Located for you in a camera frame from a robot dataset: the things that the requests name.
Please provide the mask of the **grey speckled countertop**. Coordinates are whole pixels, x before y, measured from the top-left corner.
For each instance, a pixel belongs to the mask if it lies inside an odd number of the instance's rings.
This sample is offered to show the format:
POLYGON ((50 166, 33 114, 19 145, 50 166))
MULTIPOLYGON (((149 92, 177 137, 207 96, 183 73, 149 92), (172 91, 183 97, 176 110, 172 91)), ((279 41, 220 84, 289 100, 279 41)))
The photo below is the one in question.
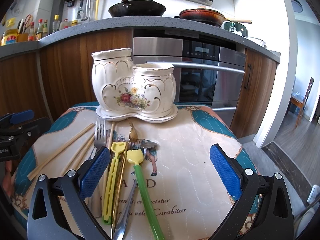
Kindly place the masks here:
POLYGON ((87 22, 69 27, 61 31, 52 33, 38 41, 19 42, 6 46, 1 46, 1 60, 11 58, 15 55, 35 52, 50 44, 70 39, 76 36, 90 34, 99 31, 128 29, 128 28, 151 28, 151 29, 172 29, 194 32, 204 36, 218 38, 228 42, 234 42, 245 48, 249 48, 256 53, 261 53, 265 57, 280 62, 280 52, 268 50, 247 38, 226 31, 222 28, 214 27, 205 23, 191 20, 183 20, 181 18, 159 17, 159 16, 125 16, 106 18, 102 20, 87 22))

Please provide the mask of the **green kettle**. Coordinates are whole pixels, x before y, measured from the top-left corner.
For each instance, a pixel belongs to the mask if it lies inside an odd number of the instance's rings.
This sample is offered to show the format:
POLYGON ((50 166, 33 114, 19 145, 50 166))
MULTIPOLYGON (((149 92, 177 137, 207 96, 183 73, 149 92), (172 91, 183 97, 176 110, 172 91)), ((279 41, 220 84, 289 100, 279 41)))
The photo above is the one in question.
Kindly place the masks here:
POLYGON ((247 28, 239 22, 224 22, 222 24, 222 28, 227 31, 234 32, 234 33, 241 35, 243 37, 248 36, 247 28))

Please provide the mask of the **right wooden cabinet door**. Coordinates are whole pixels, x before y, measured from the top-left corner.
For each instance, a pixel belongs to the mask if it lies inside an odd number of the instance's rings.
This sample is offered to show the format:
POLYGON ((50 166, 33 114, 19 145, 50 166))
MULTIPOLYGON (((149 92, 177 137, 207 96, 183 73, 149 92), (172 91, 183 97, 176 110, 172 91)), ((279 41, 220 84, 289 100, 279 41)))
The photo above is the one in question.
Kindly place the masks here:
POLYGON ((240 139, 257 133, 271 97, 276 75, 276 61, 245 50, 245 74, 241 85, 236 111, 230 125, 240 139))

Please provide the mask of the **wooden chopstick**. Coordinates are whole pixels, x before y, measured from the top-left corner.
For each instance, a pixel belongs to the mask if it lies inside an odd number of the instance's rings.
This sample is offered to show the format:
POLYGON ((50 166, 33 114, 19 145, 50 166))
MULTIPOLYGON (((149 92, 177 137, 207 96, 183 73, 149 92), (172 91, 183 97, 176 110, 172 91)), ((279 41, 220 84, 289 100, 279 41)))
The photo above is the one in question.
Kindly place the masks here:
POLYGON ((41 163, 39 166, 34 168, 28 175, 29 180, 33 180, 35 176, 42 170, 44 166, 46 166, 52 159, 54 159, 56 156, 58 156, 62 151, 64 151, 67 147, 69 147, 72 143, 74 143, 76 140, 78 140, 81 136, 83 136, 85 133, 87 133, 90 129, 92 129, 94 126, 93 123, 85 127, 83 130, 81 130, 79 133, 77 133, 74 137, 72 137, 70 140, 68 140, 66 143, 64 143, 62 146, 60 146, 57 150, 55 150, 43 163, 41 163))
MULTIPOLYGON (((115 122, 112 122, 110 134, 109 134, 108 141, 107 141, 107 148, 109 149, 109 151, 111 150, 111 145, 112 145, 112 141, 113 141, 114 128, 115 128, 115 122)), ((101 195, 101 200, 104 200, 106 183, 107 183, 107 168, 103 174, 103 191, 102 191, 102 195, 101 195)))
POLYGON ((75 155, 75 158, 73 159, 73 162, 71 164, 72 169, 76 169, 79 167, 82 159, 87 154, 89 148, 93 145, 94 137, 91 137, 86 143, 84 143, 83 147, 80 149, 80 152, 75 155))
POLYGON ((65 168, 61 171, 60 176, 64 176, 66 172, 70 168, 77 168, 80 161, 84 157, 84 155, 87 153, 88 149, 91 147, 94 141, 94 134, 90 138, 88 138, 79 148, 78 150, 73 154, 70 161, 67 163, 65 168))

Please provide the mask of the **hanging metal utensil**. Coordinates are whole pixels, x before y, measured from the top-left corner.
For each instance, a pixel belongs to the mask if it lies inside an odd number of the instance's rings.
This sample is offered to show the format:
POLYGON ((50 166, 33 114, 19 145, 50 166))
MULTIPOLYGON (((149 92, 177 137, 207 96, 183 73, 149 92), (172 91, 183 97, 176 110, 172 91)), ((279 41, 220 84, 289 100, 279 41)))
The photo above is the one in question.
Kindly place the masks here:
POLYGON ((86 7, 85 7, 85 12, 84 16, 81 19, 82 22, 86 21, 89 19, 90 16, 90 8, 91 8, 91 0, 86 0, 86 7))

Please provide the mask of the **yellow plastic fork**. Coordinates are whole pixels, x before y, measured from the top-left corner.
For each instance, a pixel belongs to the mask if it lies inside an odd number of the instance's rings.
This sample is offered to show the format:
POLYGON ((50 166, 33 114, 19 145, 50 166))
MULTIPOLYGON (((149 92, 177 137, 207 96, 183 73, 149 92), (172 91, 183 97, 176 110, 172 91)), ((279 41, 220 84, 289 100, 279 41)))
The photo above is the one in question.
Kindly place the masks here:
POLYGON ((125 141, 113 142, 111 146, 111 151, 114 153, 114 156, 111 160, 110 169, 107 177, 107 184, 104 195, 104 205, 102 210, 102 219, 103 222, 107 225, 112 223, 112 206, 117 176, 117 168, 119 164, 120 154, 125 151, 125 147, 125 141))

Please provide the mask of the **white floral ceramic utensil holder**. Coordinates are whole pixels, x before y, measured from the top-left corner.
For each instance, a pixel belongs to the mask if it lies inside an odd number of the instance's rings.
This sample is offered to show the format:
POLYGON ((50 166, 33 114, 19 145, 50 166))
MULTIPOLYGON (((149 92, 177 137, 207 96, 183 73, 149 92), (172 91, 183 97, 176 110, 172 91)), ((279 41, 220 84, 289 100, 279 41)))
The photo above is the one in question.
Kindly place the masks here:
POLYGON ((134 64, 131 48, 93 52, 92 86, 96 114, 107 121, 138 118, 163 123, 176 117, 174 66, 166 62, 134 64))

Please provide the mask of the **silver fork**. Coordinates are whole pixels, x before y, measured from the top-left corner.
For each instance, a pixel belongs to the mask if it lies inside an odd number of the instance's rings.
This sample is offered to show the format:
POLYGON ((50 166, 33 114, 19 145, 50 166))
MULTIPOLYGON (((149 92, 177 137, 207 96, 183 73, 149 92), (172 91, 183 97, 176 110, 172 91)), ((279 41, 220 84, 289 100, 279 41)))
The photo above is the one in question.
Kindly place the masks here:
POLYGON ((91 160, 100 148, 105 147, 106 141, 106 121, 98 119, 95 126, 94 148, 91 151, 88 160, 91 160))

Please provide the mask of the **red brown frying pan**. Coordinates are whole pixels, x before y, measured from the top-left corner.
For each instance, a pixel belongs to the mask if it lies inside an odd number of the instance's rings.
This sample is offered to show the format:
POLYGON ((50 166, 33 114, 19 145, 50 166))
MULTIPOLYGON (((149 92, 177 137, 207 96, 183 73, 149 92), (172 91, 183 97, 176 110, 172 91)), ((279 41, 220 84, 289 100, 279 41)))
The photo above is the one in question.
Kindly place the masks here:
POLYGON ((207 8, 200 9, 185 9, 180 12, 179 17, 184 20, 201 22, 215 27, 221 27, 224 22, 240 22, 252 24, 251 20, 237 20, 234 18, 225 17, 222 13, 207 8))

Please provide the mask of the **wooden dining chair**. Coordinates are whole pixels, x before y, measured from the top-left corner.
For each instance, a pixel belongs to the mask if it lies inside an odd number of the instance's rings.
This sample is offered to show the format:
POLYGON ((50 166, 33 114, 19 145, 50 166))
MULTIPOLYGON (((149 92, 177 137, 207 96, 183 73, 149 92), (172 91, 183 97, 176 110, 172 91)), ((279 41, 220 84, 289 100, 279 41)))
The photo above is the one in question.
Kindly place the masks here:
POLYGON ((294 105, 297 108, 299 108, 299 112, 298 112, 296 123, 295 123, 295 128, 297 128, 301 122, 301 119, 302 119, 304 111, 305 111, 306 103, 308 101, 311 89, 313 87, 313 83, 314 83, 314 78, 311 77, 303 100, 299 100, 297 96, 291 96, 291 98, 290 98, 289 106, 294 105))

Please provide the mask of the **yellow cap oil bottle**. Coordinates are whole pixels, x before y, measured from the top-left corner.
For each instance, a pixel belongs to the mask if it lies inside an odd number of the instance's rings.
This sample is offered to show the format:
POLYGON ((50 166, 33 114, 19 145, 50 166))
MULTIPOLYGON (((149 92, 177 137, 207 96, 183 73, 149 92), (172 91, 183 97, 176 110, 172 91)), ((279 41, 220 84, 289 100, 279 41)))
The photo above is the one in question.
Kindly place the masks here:
POLYGON ((59 15, 55 15, 54 16, 54 20, 53 20, 53 33, 59 31, 59 27, 60 27, 60 20, 59 20, 59 15))

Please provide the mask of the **yellow spoon green handle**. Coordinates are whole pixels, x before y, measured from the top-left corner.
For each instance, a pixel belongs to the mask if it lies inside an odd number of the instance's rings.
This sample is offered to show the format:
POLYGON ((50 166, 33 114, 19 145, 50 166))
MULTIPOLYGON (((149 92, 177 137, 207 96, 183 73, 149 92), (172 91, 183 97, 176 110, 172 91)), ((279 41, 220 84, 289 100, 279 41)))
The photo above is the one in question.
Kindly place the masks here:
POLYGON ((144 174, 142 171, 141 163, 144 160, 144 154, 141 150, 129 150, 126 154, 127 161, 133 165, 136 174, 136 181, 139 187, 140 195, 144 205, 144 210, 149 222, 149 226, 153 233, 154 239, 165 239, 163 231, 158 222, 157 216, 155 214, 151 198, 146 186, 144 174))

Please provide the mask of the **yellow lidded jar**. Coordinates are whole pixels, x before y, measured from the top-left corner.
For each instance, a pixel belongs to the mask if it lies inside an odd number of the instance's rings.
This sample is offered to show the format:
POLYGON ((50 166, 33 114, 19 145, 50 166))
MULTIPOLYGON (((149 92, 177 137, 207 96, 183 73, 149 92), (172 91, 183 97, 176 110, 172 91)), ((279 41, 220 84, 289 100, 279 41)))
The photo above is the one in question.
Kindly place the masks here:
POLYGON ((2 40, 1 40, 1 46, 7 45, 7 44, 13 44, 17 42, 17 36, 18 36, 18 30, 17 29, 8 29, 4 32, 2 40))

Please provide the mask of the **yellow hanging ladle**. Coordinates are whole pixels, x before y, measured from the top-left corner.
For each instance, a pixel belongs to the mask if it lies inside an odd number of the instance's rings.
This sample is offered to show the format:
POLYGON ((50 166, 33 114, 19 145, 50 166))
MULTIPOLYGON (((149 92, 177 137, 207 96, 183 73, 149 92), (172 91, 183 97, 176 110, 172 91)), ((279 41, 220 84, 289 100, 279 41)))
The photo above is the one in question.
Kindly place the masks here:
POLYGON ((94 19, 95 21, 98 20, 98 12, 99 12, 99 1, 100 0, 95 0, 95 15, 94 15, 94 19))

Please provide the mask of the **stainless steel built-in oven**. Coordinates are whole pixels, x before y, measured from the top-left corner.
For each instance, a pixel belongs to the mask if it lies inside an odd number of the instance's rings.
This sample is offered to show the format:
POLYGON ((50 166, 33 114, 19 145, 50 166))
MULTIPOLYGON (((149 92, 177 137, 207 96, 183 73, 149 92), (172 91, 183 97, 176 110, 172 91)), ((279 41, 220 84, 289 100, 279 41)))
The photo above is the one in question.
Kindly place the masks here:
POLYGON ((175 103, 209 106, 231 125, 246 61, 235 44, 185 31, 138 29, 132 45, 134 63, 174 66, 175 103))

